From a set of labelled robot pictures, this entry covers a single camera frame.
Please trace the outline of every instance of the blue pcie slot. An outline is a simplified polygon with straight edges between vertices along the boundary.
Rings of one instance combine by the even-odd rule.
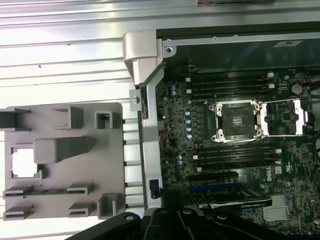
[[[209,190],[223,190],[223,189],[234,189],[240,188],[240,183],[224,183],[224,184],[214,184],[207,186],[189,186],[188,190],[190,192],[204,192]]]

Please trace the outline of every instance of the cpu socket bracket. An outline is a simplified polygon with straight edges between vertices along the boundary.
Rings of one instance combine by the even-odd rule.
[[[272,135],[267,121],[267,105],[271,103],[294,103],[298,115],[296,132],[290,135]],[[256,99],[219,101],[209,106],[215,112],[216,133],[211,140],[219,143],[250,142],[264,137],[297,137],[303,135],[303,126],[308,122],[308,114],[301,108],[300,99],[258,101]]]

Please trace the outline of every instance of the green circuit board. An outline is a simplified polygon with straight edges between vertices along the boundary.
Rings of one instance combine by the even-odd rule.
[[[300,99],[301,108],[312,116],[312,100],[308,74],[303,69],[273,70],[273,89],[270,94],[255,97],[259,101]],[[191,183],[188,176],[197,173],[193,151],[202,148],[237,146],[243,143],[220,143],[212,141],[216,131],[215,113],[209,109],[215,99],[191,100],[188,94],[190,76],[168,77],[158,84],[157,117],[163,187],[188,191]],[[292,85],[303,87],[297,95]],[[269,128],[273,135],[294,135],[296,132],[295,108],[292,101],[274,102],[268,105]],[[316,232],[314,224],[319,217],[320,202],[317,158],[312,120],[303,127],[301,136],[265,137],[250,145],[273,144],[280,150],[279,165],[254,166],[232,169],[238,178],[226,178],[220,183],[240,183],[253,190],[269,195],[271,208],[252,208],[241,211],[243,218],[267,226],[284,234],[308,234]],[[272,216],[274,211],[279,216]]]

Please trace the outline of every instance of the chipset heatsink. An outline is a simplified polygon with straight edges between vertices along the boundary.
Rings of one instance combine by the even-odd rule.
[[[290,218],[285,195],[274,195],[272,205],[263,208],[263,219],[267,222],[287,220]]]

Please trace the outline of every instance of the gray plastic shroud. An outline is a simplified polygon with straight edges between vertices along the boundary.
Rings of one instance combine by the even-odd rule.
[[[5,131],[3,219],[106,219],[124,212],[122,126],[119,103],[0,110],[0,131]],[[19,148],[33,148],[34,177],[13,177],[13,153]]]

